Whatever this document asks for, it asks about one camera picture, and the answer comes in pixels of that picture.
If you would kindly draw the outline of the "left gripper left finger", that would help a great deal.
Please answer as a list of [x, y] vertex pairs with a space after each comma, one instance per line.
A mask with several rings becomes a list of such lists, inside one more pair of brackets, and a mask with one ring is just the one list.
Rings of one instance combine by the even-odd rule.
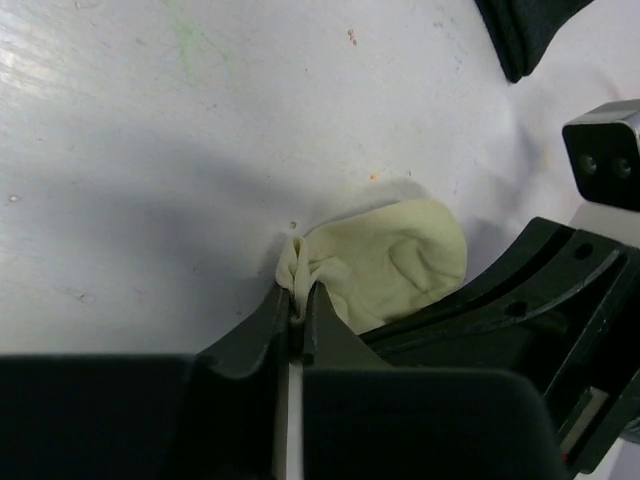
[[5, 479], [271, 479], [288, 294], [196, 354], [1, 359]]

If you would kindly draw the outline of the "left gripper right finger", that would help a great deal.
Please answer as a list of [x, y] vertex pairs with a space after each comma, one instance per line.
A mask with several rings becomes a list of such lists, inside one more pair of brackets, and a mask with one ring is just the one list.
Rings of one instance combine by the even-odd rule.
[[561, 479], [541, 396], [505, 371], [394, 367], [315, 285], [304, 322], [307, 479]]

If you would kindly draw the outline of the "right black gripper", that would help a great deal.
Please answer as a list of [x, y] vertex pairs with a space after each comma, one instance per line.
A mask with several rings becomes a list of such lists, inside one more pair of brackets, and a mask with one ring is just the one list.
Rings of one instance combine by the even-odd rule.
[[565, 465], [591, 473], [639, 416], [639, 252], [535, 218], [464, 287], [362, 335], [394, 366], [505, 368], [533, 333], [519, 371], [544, 397]]

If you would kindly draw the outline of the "pale yellow sock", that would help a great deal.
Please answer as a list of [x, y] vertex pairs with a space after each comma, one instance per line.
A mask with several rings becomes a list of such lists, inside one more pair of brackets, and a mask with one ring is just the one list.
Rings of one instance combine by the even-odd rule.
[[289, 238], [276, 283], [306, 316], [315, 283], [337, 316], [362, 334], [400, 320], [456, 291], [467, 272], [464, 232], [441, 202], [419, 198], [325, 223]]

